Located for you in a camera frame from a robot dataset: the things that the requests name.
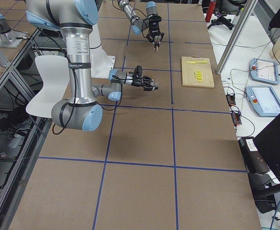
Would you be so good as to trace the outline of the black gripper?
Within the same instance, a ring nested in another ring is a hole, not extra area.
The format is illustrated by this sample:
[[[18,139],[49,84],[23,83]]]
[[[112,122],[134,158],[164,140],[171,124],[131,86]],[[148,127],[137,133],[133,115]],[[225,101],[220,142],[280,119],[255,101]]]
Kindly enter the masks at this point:
[[[158,89],[158,86],[151,86],[147,84],[158,84],[158,82],[153,78],[144,75],[143,77],[134,77],[131,83],[132,86],[142,87],[144,91],[148,92]]]
[[[149,30],[148,34],[146,35],[146,39],[152,44],[154,44],[155,42],[160,44],[163,37],[164,33],[160,32],[160,30]]]

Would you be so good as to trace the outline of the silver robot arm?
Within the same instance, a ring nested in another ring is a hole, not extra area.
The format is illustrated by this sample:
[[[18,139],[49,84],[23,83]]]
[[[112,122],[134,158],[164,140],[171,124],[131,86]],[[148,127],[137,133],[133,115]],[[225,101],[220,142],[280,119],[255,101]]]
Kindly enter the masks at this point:
[[[55,125],[66,129],[93,131],[101,123],[103,108],[98,96],[112,101],[122,97],[124,84],[153,91],[158,84],[142,74],[141,66],[133,72],[109,69],[109,84],[91,82],[92,67],[101,63],[93,58],[93,51],[101,50],[101,43],[91,47],[92,35],[98,33],[98,10],[96,0],[28,0],[27,20],[38,28],[60,31],[66,43],[64,52],[68,61],[71,97],[57,102],[51,111]]]
[[[143,32],[147,29],[148,32],[145,38],[154,45],[154,50],[158,50],[164,33],[159,28],[162,18],[158,15],[156,3],[149,1],[146,4],[146,17],[144,19],[141,19],[135,13],[136,8],[133,8],[128,0],[118,0],[117,3],[129,19],[134,34],[144,36]]]

